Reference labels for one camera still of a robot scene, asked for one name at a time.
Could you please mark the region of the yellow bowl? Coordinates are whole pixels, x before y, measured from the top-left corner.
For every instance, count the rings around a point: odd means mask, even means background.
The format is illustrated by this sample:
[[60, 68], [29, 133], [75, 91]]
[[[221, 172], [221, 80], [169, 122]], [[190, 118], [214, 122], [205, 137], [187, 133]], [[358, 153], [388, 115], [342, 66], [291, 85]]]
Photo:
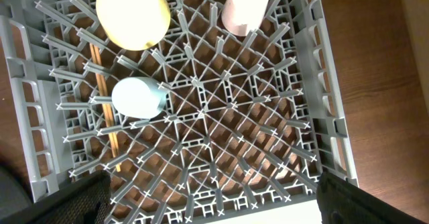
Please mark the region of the yellow bowl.
[[110, 41], [132, 51], [155, 46], [171, 21], [166, 0], [96, 0], [96, 13]]

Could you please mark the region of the pink cup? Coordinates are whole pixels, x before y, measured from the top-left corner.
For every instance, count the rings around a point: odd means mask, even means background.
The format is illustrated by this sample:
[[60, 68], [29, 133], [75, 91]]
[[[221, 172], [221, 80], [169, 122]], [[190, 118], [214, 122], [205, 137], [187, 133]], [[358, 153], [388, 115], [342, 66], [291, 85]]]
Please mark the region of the pink cup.
[[246, 36], [257, 30], [264, 18], [269, 0], [226, 0], [221, 20], [236, 36]]

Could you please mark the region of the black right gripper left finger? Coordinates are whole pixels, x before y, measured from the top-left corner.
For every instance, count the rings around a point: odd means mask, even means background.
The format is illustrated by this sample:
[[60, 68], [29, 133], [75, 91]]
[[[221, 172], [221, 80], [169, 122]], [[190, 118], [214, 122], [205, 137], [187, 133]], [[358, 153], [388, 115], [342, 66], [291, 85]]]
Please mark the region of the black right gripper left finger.
[[97, 170], [1, 220], [14, 224], [104, 223], [110, 209], [111, 178]]

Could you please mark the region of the light blue cup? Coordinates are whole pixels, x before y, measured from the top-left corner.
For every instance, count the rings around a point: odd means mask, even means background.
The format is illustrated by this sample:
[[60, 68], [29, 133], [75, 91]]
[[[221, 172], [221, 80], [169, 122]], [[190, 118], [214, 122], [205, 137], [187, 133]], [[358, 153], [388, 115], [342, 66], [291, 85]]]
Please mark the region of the light blue cup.
[[111, 93], [112, 104], [120, 114], [138, 119], [158, 116], [166, 105], [166, 96], [158, 81], [148, 77], [124, 78]]

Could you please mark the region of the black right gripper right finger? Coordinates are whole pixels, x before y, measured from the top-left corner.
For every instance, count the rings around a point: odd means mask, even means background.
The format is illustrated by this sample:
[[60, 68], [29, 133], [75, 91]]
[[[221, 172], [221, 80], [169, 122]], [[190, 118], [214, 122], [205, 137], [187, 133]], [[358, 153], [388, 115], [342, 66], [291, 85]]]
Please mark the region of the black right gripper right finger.
[[424, 223], [329, 172], [320, 177], [316, 200], [323, 224]]

